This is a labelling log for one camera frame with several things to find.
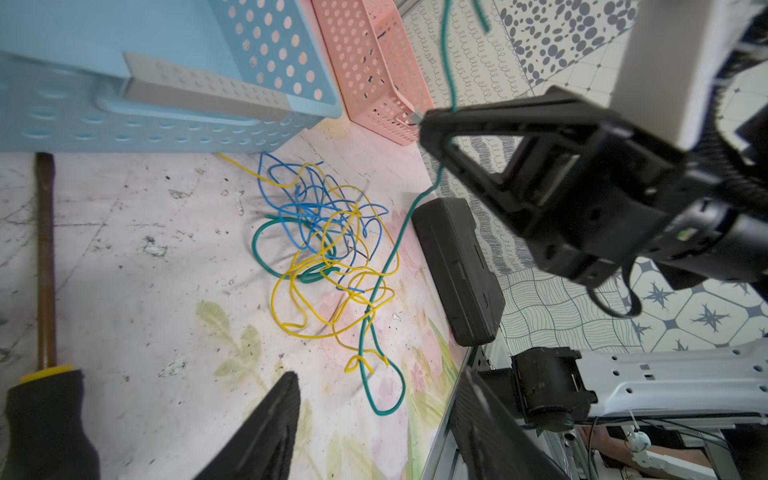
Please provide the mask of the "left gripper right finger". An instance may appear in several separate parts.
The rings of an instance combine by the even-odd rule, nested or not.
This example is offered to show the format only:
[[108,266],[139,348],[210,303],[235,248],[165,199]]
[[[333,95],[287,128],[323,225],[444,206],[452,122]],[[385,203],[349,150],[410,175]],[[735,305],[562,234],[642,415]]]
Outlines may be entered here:
[[470,479],[565,479],[490,387],[472,370],[459,376],[452,433]]

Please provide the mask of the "black yellow screwdriver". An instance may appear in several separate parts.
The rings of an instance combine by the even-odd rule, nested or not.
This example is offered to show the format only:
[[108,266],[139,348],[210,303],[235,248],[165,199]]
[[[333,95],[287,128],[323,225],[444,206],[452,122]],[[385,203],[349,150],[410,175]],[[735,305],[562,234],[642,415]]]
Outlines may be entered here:
[[82,424],[83,373],[57,363],[54,179],[50,153],[35,154],[38,192],[37,370],[6,397],[9,449],[3,479],[98,479],[100,462]]

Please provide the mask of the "black case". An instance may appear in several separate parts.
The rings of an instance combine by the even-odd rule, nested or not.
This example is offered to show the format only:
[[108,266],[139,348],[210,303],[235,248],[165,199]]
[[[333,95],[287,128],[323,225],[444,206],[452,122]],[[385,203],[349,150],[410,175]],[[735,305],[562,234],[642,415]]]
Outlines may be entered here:
[[493,342],[505,299],[482,253],[468,202],[431,200],[416,208],[412,223],[456,343]]

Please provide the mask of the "pink perforated basket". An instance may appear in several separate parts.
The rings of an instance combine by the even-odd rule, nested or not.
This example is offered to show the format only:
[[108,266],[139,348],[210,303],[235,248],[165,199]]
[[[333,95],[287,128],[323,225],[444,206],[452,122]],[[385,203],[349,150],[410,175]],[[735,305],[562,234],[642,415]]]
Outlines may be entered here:
[[350,120],[396,144],[419,138],[434,108],[393,1],[312,3]]

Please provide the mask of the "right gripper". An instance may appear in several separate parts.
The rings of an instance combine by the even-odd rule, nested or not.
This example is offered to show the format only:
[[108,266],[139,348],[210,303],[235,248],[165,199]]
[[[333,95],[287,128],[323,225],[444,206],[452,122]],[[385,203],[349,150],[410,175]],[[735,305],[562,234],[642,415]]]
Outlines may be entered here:
[[[516,236],[537,266],[594,291],[639,257],[674,290],[707,280],[767,295],[767,212],[715,165],[633,142],[576,156],[576,131],[619,114],[560,87],[536,97],[427,111],[419,144]],[[518,137],[499,173],[459,137]]]

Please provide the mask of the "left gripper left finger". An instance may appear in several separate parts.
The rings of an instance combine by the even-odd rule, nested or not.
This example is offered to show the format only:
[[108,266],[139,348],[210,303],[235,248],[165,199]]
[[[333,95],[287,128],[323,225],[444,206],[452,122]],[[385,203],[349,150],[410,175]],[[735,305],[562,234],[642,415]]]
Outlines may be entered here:
[[298,375],[283,374],[199,479],[289,477],[300,417]]

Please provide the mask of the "blue perforated basket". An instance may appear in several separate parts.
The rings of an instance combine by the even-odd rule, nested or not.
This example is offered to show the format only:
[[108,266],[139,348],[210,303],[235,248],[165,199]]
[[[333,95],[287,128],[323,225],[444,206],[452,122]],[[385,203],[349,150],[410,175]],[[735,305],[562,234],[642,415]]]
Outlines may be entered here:
[[271,152],[342,110],[296,1],[1,5],[5,152]]

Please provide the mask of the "aluminium rail frame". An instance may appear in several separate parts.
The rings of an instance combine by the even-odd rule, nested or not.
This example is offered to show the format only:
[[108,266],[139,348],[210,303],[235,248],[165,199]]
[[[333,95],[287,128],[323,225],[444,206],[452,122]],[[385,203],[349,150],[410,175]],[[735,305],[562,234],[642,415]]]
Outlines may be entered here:
[[589,420],[596,394],[580,352],[535,347],[496,366],[471,349],[429,452],[425,479],[595,479]]

